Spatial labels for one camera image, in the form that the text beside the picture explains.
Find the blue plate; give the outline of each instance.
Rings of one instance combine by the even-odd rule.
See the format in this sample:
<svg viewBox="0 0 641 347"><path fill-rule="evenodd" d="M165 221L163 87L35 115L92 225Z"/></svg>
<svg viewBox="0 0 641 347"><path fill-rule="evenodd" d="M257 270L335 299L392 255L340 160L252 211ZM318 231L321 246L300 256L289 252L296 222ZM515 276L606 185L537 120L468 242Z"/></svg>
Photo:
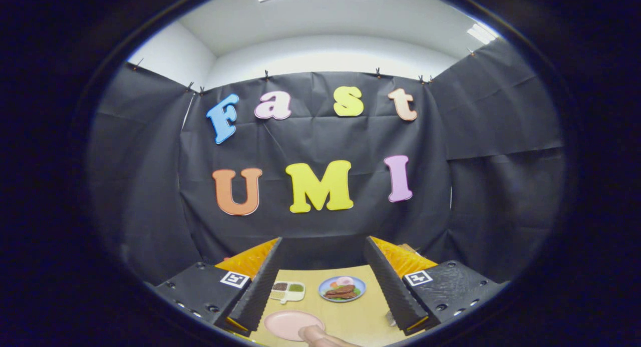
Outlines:
<svg viewBox="0 0 641 347"><path fill-rule="evenodd" d="M325 297L325 293L328 290L334 289L334 288L332 288L330 286L330 284L334 283L340 277L350 277L351 279L354 279L354 287L360 290L359 295L356 296L356 297L350 298L350 299L329 299L329 298ZM360 296L362 296L363 294L365 294L365 291L366 291L365 283L360 278L356 278L354 276L335 276L335 277L332 277L330 279L325 279L325 281L323 281L323 283L321 283L318 286L318 294L320 294L320 296L323 297L323 299L327 299L330 302L337 302L337 303L351 302L354 299L357 299Z"/></svg>

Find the foam letter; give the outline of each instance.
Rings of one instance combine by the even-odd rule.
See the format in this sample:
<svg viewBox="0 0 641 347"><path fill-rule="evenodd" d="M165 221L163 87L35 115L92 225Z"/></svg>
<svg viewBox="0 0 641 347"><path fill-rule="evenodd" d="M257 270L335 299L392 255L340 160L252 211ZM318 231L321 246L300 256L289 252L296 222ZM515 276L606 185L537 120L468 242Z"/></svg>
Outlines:
<svg viewBox="0 0 641 347"><path fill-rule="evenodd" d="M334 111L341 117L355 117L363 112L364 106L359 99L363 96L357 87L338 87L334 91Z"/></svg>
<svg viewBox="0 0 641 347"><path fill-rule="evenodd" d="M236 127L227 123L227 120L230 122L236 120L236 109L233 104L238 103L239 100L240 98L236 94L229 94L227 98L222 99L222 102L207 112L207 117L211 119L213 129L216 131L216 144L224 142L236 132Z"/></svg>
<svg viewBox="0 0 641 347"><path fill-rule="evenodd" d="M389 200L394 202L405 201L412 197L412 191L407 187L407 172L405 165L409 158L405 155L393 155L383 160L390 168L390 176L392 178L392 194Z"/></svg>
<svg viewBox="0 0 641 347"><path fill-rule="evenodd" d="M347 160L334 160L325 169L323 180L318 181L308 164L297 163L287 166L284 171L291 176L293 185L293 205L289 210L293 213L309 212L311 206L307 204L305 195L309 197L316 210L321 210L328 194L330 201L327 203L327 209L352 208L354 202L350 200L348 188L348 171L351 167L352 164Z"/></svg>
<svg viewBox="0 0 641 347"><path fill-rule="evenodd" d="M268 92L260 97L260 101L263 103L260 103L254 110L254 115L258 118L269 119L274 117L274 119L281 120L291 115L291 110L289 110L291 96L287 92Z"/></svg>
<svg viewBox="0 0 641 347"><path fill-rule="evenodd" d="M236 172L220 169L211 174L216 181L216 201L226 214L248 215L258 208L258 178L263 175L263 171L258 168L247 168L243 169L240 175L245 177L247 183L247 200L241 205L234 202L231 194L231 180L236 176Z"/></svg>
<svg viewBox="0 0 641 347"><path fill-rule="evenodd" d="M410 110L410 105L408 101L414 101L414 97L410 94L405 94L403 88L398 88L395 91L387 94L390 99L394 99L394 105L396 106L396 114L405 121L413 121L419 115L415 110Z"/></svg>

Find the clip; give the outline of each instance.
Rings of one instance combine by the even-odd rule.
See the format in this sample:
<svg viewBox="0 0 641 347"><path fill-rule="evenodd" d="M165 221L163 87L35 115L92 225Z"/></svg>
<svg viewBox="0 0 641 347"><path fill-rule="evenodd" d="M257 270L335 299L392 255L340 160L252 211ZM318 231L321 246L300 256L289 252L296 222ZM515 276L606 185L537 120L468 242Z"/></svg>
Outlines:
<svg viewBox="0 0 641 347"><path fill-rule="evenodd" d="M138 66L140 65L140 63L142 63L142 61L143 61L144 59L145 59L145 58L142 58L142 59L138 62L138 64L136 64L136 66L135 66L135 67L133 67L133 70L138 69Z"/></svg>

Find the hand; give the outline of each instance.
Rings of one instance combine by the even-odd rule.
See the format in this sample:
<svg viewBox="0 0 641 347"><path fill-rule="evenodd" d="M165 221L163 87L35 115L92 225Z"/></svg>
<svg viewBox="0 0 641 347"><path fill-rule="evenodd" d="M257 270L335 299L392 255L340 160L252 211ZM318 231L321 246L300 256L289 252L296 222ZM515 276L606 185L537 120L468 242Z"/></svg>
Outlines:
<svg viewBox="0 0 641 347"><path fill-rule="evenodd" d="M309 347L360 347L360 345L351 344L340 338L330 336L316 325L302 327L298 330L298 335L307 342Z"/></svg>

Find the white ceiling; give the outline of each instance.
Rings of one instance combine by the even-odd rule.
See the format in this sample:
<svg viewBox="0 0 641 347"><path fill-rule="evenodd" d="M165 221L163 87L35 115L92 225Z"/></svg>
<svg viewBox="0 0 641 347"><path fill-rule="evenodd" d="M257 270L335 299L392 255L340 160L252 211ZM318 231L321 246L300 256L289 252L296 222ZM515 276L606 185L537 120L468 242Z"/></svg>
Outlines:
<svg viewBox="0 0 641 347"><path fill-rule="evenodd" d="M439 0L211 0L179 22L217 57L311 35L395 39L457 59L483 46L467 34L474 21Z"/></svg>

